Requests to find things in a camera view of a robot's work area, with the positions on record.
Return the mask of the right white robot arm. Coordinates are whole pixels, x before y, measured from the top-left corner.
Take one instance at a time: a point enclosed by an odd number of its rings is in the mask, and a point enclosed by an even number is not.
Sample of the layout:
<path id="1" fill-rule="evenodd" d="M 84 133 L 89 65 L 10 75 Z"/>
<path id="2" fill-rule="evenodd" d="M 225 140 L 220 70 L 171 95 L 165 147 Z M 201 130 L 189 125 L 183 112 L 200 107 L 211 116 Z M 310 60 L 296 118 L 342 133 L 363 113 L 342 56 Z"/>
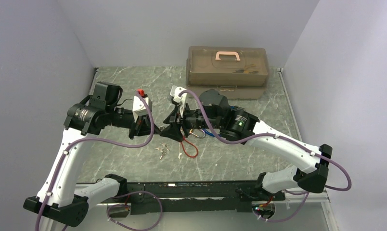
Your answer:
<path id="1" fill-rule="evenodd" d="M 255 195 L 266 200 L 274 193 L 294 187 L 310 193 L 322 193 L 326 187 L 332 147 L 309 145 L 289 137 L 238 106 L 230 106 L 227 97 L 214 89 L 203 92 L 196 100 L 199 109 L 186 103 L 188 90 L 173 86 L 170 101 L 174 110 L 164 120 L 167 125 L 160 136 L 183 141 L 191 129 L 208 129 L 223 143 L 243 144 L 270 150 L 292 164 L 290 169 L 261 173 Z"/>

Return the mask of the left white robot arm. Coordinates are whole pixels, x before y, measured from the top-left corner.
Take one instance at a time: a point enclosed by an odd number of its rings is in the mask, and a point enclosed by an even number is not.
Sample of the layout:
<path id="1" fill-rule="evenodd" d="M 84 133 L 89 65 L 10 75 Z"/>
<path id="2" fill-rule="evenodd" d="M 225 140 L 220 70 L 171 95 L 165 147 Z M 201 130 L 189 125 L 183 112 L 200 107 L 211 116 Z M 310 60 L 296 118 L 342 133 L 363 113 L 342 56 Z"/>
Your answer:
<path id="1" fill-rule="evenodd" d="M 98 82 L 91 95 L 67 111 L 63 137 L 51 171 L 39 192 L 26 198 L 24 208 L 37 214 L 35 230 L 47 230 L 49 221 L 76 227 L 87 212 L 112 198 L 122 202 L 128 195 L 127 180 L 108 174 L 82 190 L 76 183 L 94 141 L 108 143 L 99 137 L 107 126 L 127 128 L 130 138 L 146 136 L 149 143 L 158 131 L 152 116 L 152 101 L 143 90 L 137 90 L 132 109 L 120 107 L 123 90 L 117 84 Z"/>

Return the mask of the brass padlock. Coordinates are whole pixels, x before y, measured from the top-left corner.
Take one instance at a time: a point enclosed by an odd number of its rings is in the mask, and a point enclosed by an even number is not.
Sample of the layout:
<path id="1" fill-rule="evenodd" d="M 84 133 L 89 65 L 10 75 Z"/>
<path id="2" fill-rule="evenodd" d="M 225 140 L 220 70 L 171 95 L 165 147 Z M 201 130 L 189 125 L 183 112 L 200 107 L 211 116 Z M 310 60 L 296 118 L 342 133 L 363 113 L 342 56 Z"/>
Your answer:
<path id="1" fill-rule="evenodd" d="M 190 134 L 198 139 L 203 139 L 206 137 L 206 133 L 202 129 L 191 129 Z"/>

